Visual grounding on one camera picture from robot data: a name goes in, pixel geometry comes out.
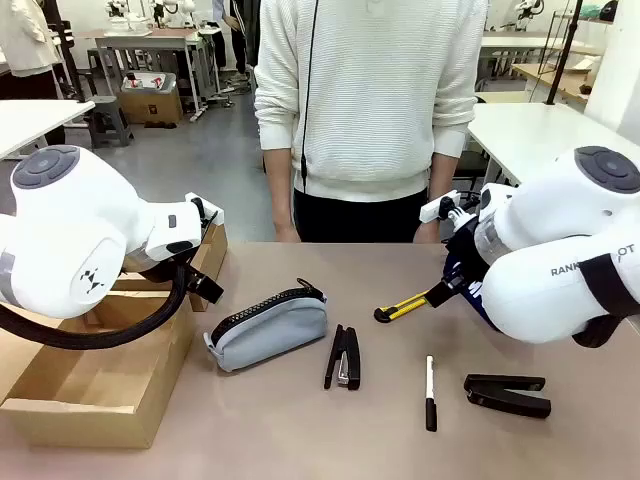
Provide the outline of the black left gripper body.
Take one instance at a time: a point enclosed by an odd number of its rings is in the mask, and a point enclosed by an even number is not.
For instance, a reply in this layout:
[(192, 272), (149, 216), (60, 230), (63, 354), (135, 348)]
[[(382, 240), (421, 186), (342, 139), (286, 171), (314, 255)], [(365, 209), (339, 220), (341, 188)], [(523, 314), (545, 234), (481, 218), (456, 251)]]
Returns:
[(201, 244), (198, 249), (164, 260), (143, 272), (123, 274), (123, 290), (170, 291), (182, 264), (186, 273), (187, 296), (192, 304), (216, 303), (223, 294), (217, 276), (224, 259), (224, 247)]

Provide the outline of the yellow black utility knife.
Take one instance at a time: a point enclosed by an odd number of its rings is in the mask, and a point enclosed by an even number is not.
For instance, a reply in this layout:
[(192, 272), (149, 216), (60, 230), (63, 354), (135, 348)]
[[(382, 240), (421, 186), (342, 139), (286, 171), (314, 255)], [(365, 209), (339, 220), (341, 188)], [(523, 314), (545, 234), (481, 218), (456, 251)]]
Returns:
[(373, 314), (374, 319), (377, 322), (384, 324), (397, 320), (424, 305), (428, 305), (428, 293), (429, 291), (426, 290), (395, 305), (376, 308)]

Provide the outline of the grey zipper pencil pouch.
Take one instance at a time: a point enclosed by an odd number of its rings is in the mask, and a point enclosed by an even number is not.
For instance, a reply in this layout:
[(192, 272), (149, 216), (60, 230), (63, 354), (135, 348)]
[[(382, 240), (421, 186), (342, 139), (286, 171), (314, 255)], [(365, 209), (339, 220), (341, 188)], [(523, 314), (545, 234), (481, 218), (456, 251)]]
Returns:
[(325, 294), (302, 278), (297, 282), (298, 288), (232, 314), (203, 334), (208, 352), (222, 370), (250, 367), (326, 335)]

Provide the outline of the slim black stapler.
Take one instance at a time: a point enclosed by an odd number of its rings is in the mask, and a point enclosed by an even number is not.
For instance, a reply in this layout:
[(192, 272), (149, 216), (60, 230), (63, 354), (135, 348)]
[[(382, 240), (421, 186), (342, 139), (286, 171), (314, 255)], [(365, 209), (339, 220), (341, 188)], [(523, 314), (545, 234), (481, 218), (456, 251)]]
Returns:
[(356, 391), (361, 384), (360, 348), (356, 330), (338, 324), (333, 338), (323, 387), (331, 388), (333, 379), (339, 386)]

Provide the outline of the person's left forearm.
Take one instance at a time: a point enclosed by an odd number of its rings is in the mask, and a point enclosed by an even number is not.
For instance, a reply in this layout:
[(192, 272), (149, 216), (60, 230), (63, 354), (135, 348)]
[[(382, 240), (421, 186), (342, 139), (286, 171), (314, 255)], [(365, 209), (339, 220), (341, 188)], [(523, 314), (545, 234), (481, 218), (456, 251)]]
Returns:
[[(428, 186), (428, 201), (435, 200), (452, 190), (453, 176), (457, 163), (457, 157), (451, 157), (440, 153), (433, 154)], [(437, 224), (440, 231), (439, 220), (433, 220), (429, 223), (422, 224)]]

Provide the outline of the large brown cardboard box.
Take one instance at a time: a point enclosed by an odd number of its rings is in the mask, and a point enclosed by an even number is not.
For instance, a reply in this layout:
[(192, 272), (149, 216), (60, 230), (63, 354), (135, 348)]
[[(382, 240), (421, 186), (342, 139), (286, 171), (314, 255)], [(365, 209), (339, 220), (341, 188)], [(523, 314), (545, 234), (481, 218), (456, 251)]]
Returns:
[(0, 329), (0, 419), (31, 445), (148, 448), (189, 351), (191, 303), (125, 345), (70, 351)]

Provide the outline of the white tray with red items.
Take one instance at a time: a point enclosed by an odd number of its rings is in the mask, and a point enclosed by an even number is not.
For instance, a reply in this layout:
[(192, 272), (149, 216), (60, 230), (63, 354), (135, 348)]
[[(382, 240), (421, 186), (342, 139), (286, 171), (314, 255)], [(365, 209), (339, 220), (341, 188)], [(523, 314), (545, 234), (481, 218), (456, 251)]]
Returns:
[(173, 73), (129, 71), (120, 92), (127, 95), (169, 95), (175, 89), (176, 76)]

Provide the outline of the wide black stapler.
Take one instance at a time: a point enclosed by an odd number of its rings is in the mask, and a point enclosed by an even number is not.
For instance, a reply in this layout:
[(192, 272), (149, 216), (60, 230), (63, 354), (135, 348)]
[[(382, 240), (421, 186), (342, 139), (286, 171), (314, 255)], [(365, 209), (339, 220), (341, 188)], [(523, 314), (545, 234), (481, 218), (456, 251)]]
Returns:
[(463, 388), (470, 403), (513, 415), (546, 419), (551, 401), (538, 395), (544, 377), (468, 374)]

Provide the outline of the person in white sweater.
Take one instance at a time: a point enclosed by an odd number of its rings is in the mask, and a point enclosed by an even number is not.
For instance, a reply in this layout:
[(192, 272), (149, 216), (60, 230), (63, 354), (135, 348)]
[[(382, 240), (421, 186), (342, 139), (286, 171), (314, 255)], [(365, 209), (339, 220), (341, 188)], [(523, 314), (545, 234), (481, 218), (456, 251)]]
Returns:
[(488, 0), (262, 0), (255, 69), (265, 150), (297, 189), (350, 202), (425, 190), (476, 102)]

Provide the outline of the cardboard carton with print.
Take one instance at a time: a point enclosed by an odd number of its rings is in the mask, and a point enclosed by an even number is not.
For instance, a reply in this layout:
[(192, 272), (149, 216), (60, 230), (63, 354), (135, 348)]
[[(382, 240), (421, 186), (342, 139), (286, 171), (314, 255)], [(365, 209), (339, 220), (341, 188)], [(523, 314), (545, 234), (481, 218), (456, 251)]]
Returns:
[(129, 123), (179, 123), (183, 117), (180, 97), (171, 91), (122, 91), (118, 99)]

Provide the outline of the black light stand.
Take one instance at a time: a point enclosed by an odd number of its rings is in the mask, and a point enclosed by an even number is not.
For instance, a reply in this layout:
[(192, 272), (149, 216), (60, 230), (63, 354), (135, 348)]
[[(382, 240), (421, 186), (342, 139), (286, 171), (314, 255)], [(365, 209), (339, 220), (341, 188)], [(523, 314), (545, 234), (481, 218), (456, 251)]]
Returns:
[(564, 46), (562, 47), (562, 51), (561, 51), (561, 55), (559, 58), (559, 61), (557, 63), (557, 67), (556, 67), (556, 71), (554, 74), (554, 78), (553, 78), (553, 82), (551, 84), (551, 87), (549, 89), (549, 93), (548, 96), (544, 102), (545, 105), (549, 105), (549, 106), (553, 106), (554, 105), (554, 100), (555, 100), (555, 96), (556, 93), (558, 91), (559, 88), (559, 84), (561, 81), (561, 77), (564, 73), (564, 69), (566, 66), (566, 62), (567, 59), (569, 57), (569, 53), (570, 53), (570, 49), (572, 46), (572, 42), (575, 36), (575, 32), (577, 30), (578, 27), (578, 22), (579, 22), (579, 18), (580, 18), (580, 12), (581, 12), (581, 8), (582, 8), (582, 4), (583, 4), (583, 0), (576, 0), (575, 3), (575, 8), (574, 8), (574, 13), (572, 14), (571, 20), (568, 24), (568, 29), (567, 29), (567, 34), (565, 37), (565, 43)]

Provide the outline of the white side table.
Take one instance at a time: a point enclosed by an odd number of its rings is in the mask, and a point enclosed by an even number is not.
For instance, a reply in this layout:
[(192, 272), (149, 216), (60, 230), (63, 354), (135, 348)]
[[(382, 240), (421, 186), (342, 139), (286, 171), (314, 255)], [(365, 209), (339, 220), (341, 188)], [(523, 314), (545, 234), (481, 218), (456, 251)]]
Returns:
[(0, 100), (0, 161), (94, 107), (93, 101)]

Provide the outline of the grey metal workbench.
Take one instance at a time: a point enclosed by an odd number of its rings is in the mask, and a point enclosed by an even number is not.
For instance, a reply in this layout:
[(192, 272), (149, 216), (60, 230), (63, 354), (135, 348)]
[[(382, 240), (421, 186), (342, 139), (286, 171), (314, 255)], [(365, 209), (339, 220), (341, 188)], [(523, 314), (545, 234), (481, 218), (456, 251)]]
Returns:
[(140, 62), (138, 52), (147, 53), (151, 69), (160, 70), (160, 53), (182, 52), (185, 55), (191, 98), (194, 105), (192, 122), (198, 120), (211, 103), (226, 108), (232, 105), (230, 88), (224, 88), (219, 79), (215, 58), (214, 36), (220, 34), (219, 27), (154, 28), (144, 35), (112, 35), (104, 29), (91, 30), (77, 35), (79, 39), (95, 42), (109, 92), (121, 91), (124, 73), (129, 67), (137, 70)]

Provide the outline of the bystander in dark tracksuit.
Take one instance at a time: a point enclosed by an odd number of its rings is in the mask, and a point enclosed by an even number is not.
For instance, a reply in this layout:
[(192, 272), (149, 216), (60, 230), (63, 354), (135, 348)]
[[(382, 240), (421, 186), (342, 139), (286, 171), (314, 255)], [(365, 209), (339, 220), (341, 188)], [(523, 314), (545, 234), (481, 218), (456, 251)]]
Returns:
[(212, 0), (213, 20), (223, 21), (231, 30), (236, 70), (248, 77), (248, 68), (258, 61), (261, 0)]

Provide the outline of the bystander in white coat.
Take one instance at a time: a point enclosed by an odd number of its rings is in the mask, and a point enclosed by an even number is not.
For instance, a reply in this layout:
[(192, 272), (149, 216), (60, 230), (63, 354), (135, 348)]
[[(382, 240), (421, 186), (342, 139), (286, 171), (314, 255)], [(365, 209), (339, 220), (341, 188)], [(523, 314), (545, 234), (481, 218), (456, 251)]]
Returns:
[(60, 56), (37, 0), (0, 0), (0, 100), (57, 99), (54, 67)]

